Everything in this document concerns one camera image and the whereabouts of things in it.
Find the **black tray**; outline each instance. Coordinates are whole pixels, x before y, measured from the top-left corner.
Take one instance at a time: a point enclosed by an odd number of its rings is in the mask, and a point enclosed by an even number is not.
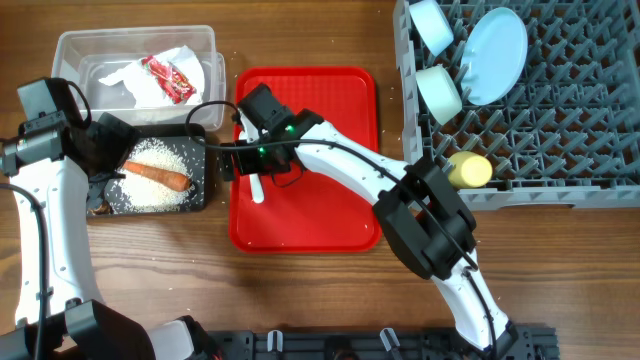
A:
[[[191,131],[194,135],[204,137],[205,130],[201,125],[191,124],[190,126]],[[158,138],[159,140],[164,142],[165,145],[175,154],[179,154],[185,159],[185,166],[193,173],[191,182],[194,185],[194,189],[189,193],[187,202],[185,202],[184,204],[180,204],[179,210],[177,211],[125,211],[124,207],[127,204],[126,197],[124,197],[124,200],[121,200],[122,192],[120,190],[120,187],[114,184],[114,181],[116,180],[110,180],[107,184],[107,187],[105,188],[105,199],[107,200],[107,202],[109,202],[115,213],[93,215],[90,212],[87,212],[87,216],[103,217],[119,215],[177,213],[200,211],[204,209],[208,195],[206,193],[208,176],[205,148],[189,139],[184,129],[184,125],[182,124],[136,126],[136,129],[140,130],[140,132],[142,133],[138,143],[147,138]]]

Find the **rice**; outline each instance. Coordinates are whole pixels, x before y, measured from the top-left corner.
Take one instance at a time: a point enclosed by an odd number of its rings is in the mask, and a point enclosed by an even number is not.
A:
[[[154,166],[164,170],[175,171],[192,178],[182,156],[169,149],[157,138],[141,141],[131,152],[129,160],[143,165]],[[126,178],[115,181],[120,187],[122,198],[126,200],[125,212],[166,212],[180,210],[180,204],[187,202],[191,189],[176,192],[155,181],[138,174],[122,170]]]

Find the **gray dish rack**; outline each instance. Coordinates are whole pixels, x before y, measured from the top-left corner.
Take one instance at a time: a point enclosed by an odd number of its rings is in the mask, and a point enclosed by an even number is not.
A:
[[[640,207],[640,13],[632,0],[443,0],[454,42],[434,57],[414,29],[409,5],[393,12],[402,78],[404,158],[429,156],[445,171],[449,156],[486,156],[492,180],[460,190],[471,210],[568,204]],[[523,73],[499,101],[476,106],[460,88],[460,57],[473,26],[496,7],[524,21],[529,49]],[[416,71],[442,65],[463,99],[444,126],[420,98]]]

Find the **wooden table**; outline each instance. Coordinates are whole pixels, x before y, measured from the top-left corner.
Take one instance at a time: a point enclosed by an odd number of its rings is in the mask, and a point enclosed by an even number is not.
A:
[[[245,0],[0,7],[0,136],[14,134],[24,120],[16,87],[50,74],[64,31],[208,24],[226,58],[229,94],[235,75],[252,66],[365,68],[378,86],[381,152],[402,158],[393,5]],[[229,122],[216,135],[229,139]],[[453,326],[434,284],[405,269],[384,240],[356,255],[241,253],[227,235],[229,189],[218,189],[197,214],[89,221],[93,265],[109,306],[146,327],[183,314],[211,330]],[[483,273],[511,319],[556,327],[563,359],[640,357],[640,210],[532,206],[475,215]],[[5,333],[13,328],[21,273],[16,206],[6,192],[0,193],[0,219]]]

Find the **white cup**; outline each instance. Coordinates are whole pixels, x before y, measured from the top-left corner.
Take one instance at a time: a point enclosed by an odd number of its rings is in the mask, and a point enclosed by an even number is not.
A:
[[[453,31],[435,0],[422,0],[409,6],[413,23],[433,56],[438,56],[453,42]]]
[[[416,73],[418,91],[438,123],[444,125],[462,110],[462,100],[451,76],[442,66]]]

